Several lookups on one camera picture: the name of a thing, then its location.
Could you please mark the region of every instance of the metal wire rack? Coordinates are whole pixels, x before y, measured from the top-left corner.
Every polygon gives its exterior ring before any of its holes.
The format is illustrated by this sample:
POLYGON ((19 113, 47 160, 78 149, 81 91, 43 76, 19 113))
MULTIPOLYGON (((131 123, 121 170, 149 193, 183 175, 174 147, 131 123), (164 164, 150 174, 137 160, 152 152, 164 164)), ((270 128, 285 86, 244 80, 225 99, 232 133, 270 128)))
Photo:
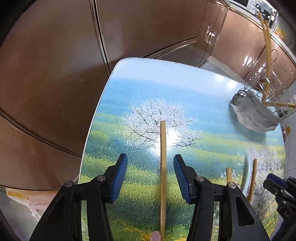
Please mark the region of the metal wire rack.
POLYGON ((271 52, 275 52, 276 57, 271 63, 272 75, 270 79, 266 75, 267 61, 265 61, 261 68, 254 74, 254 77, 250 78, 250 82, 245 83, 245 86, 234 94, 231 103, 238 106, 247 92, 251 91, 275 116, 283 120, 296 111, 296 97, 288 91, 288 83, 290 83, 293 73, 289 69, 276 71, 273 65, 278 58, 279 52, 276 49, 273 49, 271 52), (269 87, 266 92, 266 101, 264 101, 263 93, 264 83, 266 81, 269 82, 269 87))

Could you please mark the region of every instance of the ribbed blue pad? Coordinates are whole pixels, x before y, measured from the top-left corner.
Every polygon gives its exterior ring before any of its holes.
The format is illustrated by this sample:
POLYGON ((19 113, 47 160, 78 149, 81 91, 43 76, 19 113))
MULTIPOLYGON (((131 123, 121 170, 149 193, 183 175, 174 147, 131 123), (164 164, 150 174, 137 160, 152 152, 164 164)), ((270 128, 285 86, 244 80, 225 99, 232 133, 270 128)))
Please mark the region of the ribbed blue pad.
POLYGON ((111 190, 111 196, 110 196, 112 202, 114 202, 119 196, 119 192, 124 180, 124 176, 126 174, 127 166, 128 166, 128 157, 127 155, 124 155, 112 183, 112 190, 111 190))
POLYGON ((186 203, 189 203, 191 199, 189 195, 189 183, 176 156, 174 157, 173 164, 182 197, 185 199, 186 203))
POLYGON ((281 178, 279 178, 278 176, 272 173, 269 173, 266 179, 272 180, 275 184, 279 186, 280 189, 286 190, 288 187, 288 184, 286 181, 282 180, 281 178))

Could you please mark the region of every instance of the tabletop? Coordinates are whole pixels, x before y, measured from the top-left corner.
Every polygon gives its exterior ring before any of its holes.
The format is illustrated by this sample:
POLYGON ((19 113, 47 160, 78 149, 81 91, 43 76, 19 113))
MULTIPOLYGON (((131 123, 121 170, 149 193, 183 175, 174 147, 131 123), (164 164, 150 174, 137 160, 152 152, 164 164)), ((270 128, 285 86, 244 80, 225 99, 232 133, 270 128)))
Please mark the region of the tabletop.
MULTIPOLYGON (((226 169, 241 184, 245 156, 257 159, 251 205, 271 235, 276 202, 262 186, 267 174, 285 173, 280 125, 257 133, 242 126, 229 106, 243 85, 193 66, 155 59, 127 58, 114 68, 99 100, 86 141, 80 183, 103 174, 120 153, 128 169, 119 198, 107 205, 114 240, 150 240, 160 229, 160 121, 166 121, 168 197, 166 240, 186 240, 194 205, 182 199, 173 157, 212 183, 226 185, 226 169)), ((82 230, 87 236, 86 208, 82 230)), ((217 240, 218 203, 214 208, 213 240, 217 240)))

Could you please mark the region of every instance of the silver bolt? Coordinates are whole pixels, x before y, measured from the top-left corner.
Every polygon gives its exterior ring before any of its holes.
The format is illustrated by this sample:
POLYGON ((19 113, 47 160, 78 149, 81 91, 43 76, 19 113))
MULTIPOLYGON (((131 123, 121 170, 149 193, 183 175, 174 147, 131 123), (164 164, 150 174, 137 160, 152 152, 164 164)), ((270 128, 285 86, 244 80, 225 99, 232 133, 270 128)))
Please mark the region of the silver bolt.
POLYGON ((199 182, 203 182, 205 180, 203 176, 196 176, 195 179, 199 182))
POLYGON ((235 189, 237 185, 235 183, 228 183, 228 186, 232 189, 235 189))
POLYGON ((71 182, 71 181, 65 182, 65 187, 67 187, 67 188, 71 187, 72 185, 73 185, 73 182, 71 182))
POLYGON ((104 181, 106 179, 106 177, 104 176, 104 175, 99 175, 98 177, 97 177, 97 180, 98 181, 104 181))

